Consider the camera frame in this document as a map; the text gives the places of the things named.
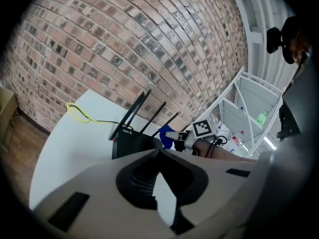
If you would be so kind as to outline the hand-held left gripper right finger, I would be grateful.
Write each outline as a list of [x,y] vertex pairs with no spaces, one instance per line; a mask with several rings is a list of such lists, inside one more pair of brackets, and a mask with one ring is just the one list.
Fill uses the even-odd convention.
[[254,164],[159,152],[159,213],[169,226],[159,239],[227,239],[241,222],[235,196]]

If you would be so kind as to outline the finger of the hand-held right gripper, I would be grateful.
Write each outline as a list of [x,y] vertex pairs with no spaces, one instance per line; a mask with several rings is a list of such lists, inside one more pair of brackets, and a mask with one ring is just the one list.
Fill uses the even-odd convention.
[[171,139],[186,139],[187,132],[180,132],[180,131],[168,131],[165,133],[165,136]]

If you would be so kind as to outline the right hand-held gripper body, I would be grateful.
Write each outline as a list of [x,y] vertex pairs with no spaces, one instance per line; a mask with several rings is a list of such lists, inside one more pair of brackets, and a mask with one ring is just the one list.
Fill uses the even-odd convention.
[[186,154],[198,155],[192,148],[198,139],[204,139],[210,143],[214,143],[217,140],[213,126],[207,119],[192,122],[190,129],[183,132],[187,132],[187,138],[174,139],[173,144],[176,151]]

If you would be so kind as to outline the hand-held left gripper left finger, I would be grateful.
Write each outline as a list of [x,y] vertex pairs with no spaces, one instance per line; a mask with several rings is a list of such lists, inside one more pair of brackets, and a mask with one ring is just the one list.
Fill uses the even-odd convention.
[[171,229],[156,210],[137,208],[122,197],[116,176],[126,165],[151,154],[143,151],[97,164],[51,191],[34,212],[47,222],[76,192],[89,196],[67,232],[50,226],[63,239],[167,239]]

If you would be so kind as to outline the blue cloth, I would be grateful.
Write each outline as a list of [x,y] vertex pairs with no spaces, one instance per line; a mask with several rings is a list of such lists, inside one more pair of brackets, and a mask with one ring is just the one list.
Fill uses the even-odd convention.
[[175,132],[169,125],[162,126],[159,130],[159,137],[164,149],[170,149],[173,144],[173,139],[166,136],[167,132]]

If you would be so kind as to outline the black router with antennas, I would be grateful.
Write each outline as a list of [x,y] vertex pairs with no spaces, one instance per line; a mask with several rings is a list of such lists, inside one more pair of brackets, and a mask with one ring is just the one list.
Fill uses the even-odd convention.
[[112,159],[125,157],[136,152],[163,148],[161,140],[156,138],[156,135],[159,133],[157,130],[151,136],[144,134],[144,131],[166,106],[166,102],[161,104],[142,129],[136,131],[131,127],[131,122],[151,92],[151,90],[148,90],[147,93],[139,95],[110,134],[109,140],[113,142]]

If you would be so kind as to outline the person's right forearm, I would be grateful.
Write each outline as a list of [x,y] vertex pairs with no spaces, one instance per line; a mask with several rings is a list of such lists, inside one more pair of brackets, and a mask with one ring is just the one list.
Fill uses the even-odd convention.
[[252,163],[255,163],[257,161],[255,159],[237,156],[223,149],[222,147],[218,147],[217,145],[214,145],[204,139],[198,139],[194,143],[192,148],[197,152],[198,156],[205,158]]

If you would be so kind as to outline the green bottle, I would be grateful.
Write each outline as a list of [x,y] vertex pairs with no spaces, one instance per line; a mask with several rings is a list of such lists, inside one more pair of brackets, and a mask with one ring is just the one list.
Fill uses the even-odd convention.
[[267,113],[264,112],[258,115],[256,121],[259,125],[263,126],[264,123],[266,122],[266,119],[267,119]]

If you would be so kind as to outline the ceiling strip light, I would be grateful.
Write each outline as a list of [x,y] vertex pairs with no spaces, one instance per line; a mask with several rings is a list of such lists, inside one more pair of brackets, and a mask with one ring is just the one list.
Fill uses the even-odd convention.
[[265,136],[264,141],[273,149],[276,150],[277,148],[274,146],[274,144]]

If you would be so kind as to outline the white metal shelf rack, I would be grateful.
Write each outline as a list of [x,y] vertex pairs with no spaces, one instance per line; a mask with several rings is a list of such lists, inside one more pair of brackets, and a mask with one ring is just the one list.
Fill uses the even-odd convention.
[[[258,159],[261,152],[272,150],[264,141],[274,124],[282,104],[282,90],[263,79],[241,69],[231,83],[198,120],[211,122],[214,133],[228,137],[224,148],[234,154]],[[261,113],[267,113],[263,126],[256,121]],[[236,144],[232,137],[240,141]]]

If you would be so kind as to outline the person's light shirt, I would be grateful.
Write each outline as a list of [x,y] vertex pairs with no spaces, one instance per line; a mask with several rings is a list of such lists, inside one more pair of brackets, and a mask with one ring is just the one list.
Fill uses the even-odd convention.
[[270,157],[262,194],[247,223],[257,239],[319,239],[319,57],[285,93],[298,132]]

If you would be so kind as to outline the open cardboard box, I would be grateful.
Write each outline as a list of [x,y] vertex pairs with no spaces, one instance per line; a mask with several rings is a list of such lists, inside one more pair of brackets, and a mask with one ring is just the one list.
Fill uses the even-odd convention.
[[19,119],[14,92],[0,87],[0,153],[8,152],[14,128]]

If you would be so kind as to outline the black chest mount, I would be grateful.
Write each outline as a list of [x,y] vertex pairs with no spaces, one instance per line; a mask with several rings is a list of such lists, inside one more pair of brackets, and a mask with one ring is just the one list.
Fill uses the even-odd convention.
[[296,120],[285,100],[283,100],[283,104],[279,108],[279,119],[281,123],[281,130],[277,133],[277,138],[280,141],[287,137],[301,133]]

